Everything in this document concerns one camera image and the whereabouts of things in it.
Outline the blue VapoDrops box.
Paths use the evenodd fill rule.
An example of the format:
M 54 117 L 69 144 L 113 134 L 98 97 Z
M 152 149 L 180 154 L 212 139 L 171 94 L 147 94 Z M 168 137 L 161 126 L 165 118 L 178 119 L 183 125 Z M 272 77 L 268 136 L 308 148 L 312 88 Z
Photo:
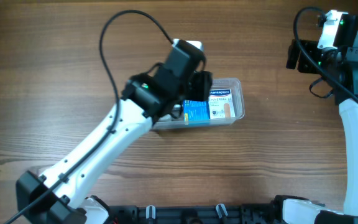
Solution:
M 185 121 L 198 121 L 209 119 L 207 101 L 183 101 L 183 113 Z

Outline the white Hansaplast plaster box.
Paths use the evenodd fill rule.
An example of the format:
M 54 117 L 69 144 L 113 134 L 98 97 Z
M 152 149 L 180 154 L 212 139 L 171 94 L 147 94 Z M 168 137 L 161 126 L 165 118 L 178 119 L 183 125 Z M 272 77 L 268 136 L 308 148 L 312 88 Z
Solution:
M 229 119 L 236 115 L 231 89 L 211 90 L 208 106 L 210 119 Z

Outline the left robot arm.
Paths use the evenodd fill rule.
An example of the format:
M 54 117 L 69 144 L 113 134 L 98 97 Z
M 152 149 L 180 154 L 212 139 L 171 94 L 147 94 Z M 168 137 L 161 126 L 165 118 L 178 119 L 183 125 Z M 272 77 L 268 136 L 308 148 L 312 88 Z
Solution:
M 87 194 L 112 164 L 183 100 L 205 101 L 212 75 L 197 71 L 206 58 L 200 41 L 174 39 L 156 71 L 130 77 L 109 114 L 67 156 L 40 175 L 27 171 L 16 182 L 17 216 L 31 223 L 104 223 L 107 208 Z

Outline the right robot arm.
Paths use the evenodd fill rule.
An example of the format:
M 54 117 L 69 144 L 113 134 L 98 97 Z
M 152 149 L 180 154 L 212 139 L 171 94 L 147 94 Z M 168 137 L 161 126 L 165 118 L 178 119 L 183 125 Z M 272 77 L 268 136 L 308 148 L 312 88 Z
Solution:
M 322 34 L 318 41 L 301 40 L 298 22 L 293 22 L 294 39 L 288 49 L 286 67 L 301 73 L 315 73 L 315 83 L 326 82 L 333 96 L 346 139 L 347 189 L 343 210 L 337 212 L 308 199 L 278 196 L 275 218 L 285 223 L 358 223 L 358 16 L 317 9 Z

